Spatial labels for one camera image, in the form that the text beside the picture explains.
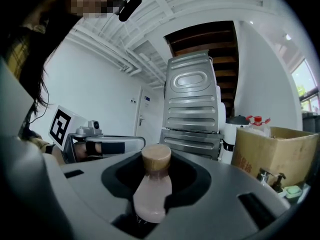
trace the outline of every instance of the hand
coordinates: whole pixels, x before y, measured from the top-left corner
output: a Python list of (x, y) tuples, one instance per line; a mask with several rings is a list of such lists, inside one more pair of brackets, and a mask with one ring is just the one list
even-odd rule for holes
[[(88, 157), (87, 147), (85, 142), (76, 142), (74, 144), (74, 151), (76, 159), (78, 162), (81, 162), (83, 159)], [(101, 154), (101, 143), (95, 144), (95, 151)]]
[(85, 142), (76, 142), (74, 144), (74, 151), (78, 162), (88, 157), (87, 148)]

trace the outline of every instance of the metal panel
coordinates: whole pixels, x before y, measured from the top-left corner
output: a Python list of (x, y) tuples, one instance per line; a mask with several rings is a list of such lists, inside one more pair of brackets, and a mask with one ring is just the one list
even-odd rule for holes
[(160, 143), (172, 150), (179, 150), (213, 160), (218, 159), (222, 134), (198, 133), (178, 130), (161, 131)]
[(218, 132), (217, 85), (208, 51), (170, 59), (166, 74), (163, 126)]

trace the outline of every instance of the white door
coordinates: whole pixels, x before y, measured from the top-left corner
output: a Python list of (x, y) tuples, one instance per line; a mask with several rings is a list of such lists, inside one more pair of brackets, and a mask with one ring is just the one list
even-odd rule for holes
[(136, 136), (145, 139), (145, 145), (159, 143), (163, 121), (163, 102), (148, 90), (142, 89), (137, 114)]

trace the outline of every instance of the bottle cap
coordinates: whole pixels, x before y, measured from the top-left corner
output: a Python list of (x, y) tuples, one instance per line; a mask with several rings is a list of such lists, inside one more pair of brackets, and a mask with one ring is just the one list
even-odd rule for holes
[(260, 123), (262, 121), (262, 117), (261, 116), (255, 116), (254, 117), (254, 121), (257, 123)]
[(144, 168), (147, 171), (159, 171), (170, 164), (171, 149), (162, 144), (146, 146), (142, 149)]

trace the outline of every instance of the white bottle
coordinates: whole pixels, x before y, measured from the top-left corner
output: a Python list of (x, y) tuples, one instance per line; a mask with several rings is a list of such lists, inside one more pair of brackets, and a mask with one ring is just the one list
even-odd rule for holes
[(136, 214), (146, 222), (160, 223), (166, 216), (165, 199), (172, 194), (168, 175), (171, 150), (166, 145), (155, 144), (142, 150), (145, 176), (133, 195)]
[(270, 118), (266, 121), (262, 122), (261, 116), (248, 116), (246, 119), (250, 120), (250, 118), (254, 118), (254, 122), (250, 122), (250, 126), (246, 128), (246, 131), (251, 132), (253, 134), (261, 135), (264, 137), (271, 137), (271, 129), (267, 125), (271, 120)]

